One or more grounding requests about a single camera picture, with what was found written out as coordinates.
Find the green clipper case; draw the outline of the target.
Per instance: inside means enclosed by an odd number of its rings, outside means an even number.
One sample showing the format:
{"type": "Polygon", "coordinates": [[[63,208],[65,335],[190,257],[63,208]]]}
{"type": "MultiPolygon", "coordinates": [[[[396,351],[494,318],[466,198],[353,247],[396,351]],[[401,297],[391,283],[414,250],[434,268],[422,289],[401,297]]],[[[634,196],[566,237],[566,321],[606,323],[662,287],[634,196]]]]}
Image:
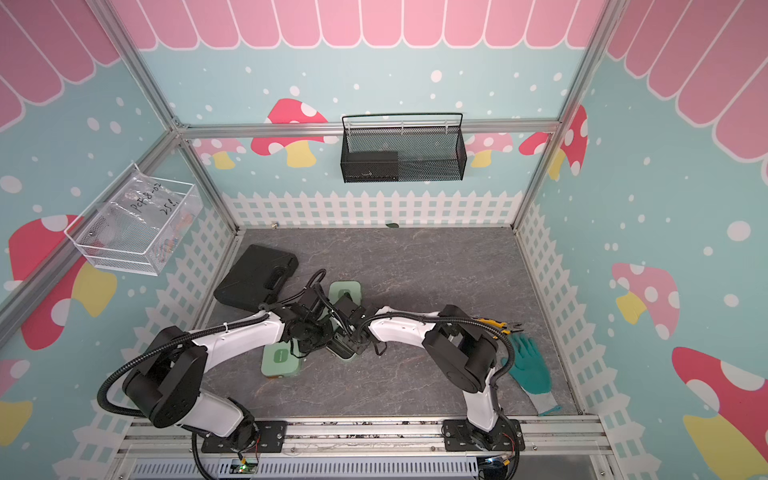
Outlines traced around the green clipper case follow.
{"type": "Polygon", "coordinates": [[[344,361],[349,361],[358,355],[359,345],[343,335],[335,335],[326,348],[344,361]]]}
{"type": "Polygon", "coordinates": [[[348,294],[356,304],[360,305],[362,303],[362,287],[359,282],[342,280],[333,282],[330,285],[328,298],[332,304],[335,304],[345,294],[348,294]]]}
{"type": "Polygon", "coordinates": [[[299,373],[302,360],[292,353],[292,344],[280,342],[263,348],[261,373],[267,378],[290,377],[299,373]]]}

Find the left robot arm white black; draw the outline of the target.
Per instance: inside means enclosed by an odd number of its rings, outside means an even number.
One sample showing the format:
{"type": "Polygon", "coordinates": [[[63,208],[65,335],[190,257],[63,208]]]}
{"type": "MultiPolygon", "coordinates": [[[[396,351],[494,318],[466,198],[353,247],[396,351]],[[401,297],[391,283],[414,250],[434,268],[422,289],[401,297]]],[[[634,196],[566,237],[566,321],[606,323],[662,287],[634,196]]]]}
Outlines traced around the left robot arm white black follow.
{"type": "Polygon", "coordinates": [[[102,383],[97,403],[106,412],[143,417],[157,428],[180,426],[196,434],[249,436],[255,427],[235,401],[202,388],[214,367],[264,346],[288,342],[322,318],[328,298],[321,286],[295,301],[202,330],[161,330],[148,349],[102,383]]]}

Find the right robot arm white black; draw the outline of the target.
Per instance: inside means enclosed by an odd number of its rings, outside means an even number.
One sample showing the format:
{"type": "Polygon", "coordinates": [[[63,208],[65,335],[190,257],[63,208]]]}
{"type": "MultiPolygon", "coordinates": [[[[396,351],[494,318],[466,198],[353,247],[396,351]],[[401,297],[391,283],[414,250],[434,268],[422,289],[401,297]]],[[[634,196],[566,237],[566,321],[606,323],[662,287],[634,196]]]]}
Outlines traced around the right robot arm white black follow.
{"type": "Polygon", "coordinates": [[[373,314],[348,295],[328,306],[353,346],[401,343],[427,352],[448,381],[461,390],[466,419],[443,427],[446,448],[478,451],[525,449],[517,425],[498,402],[497,382],[514,364],[504,331],[468,316],[454,305],[439,312],[414,313],[382,307],[373,314]]]}

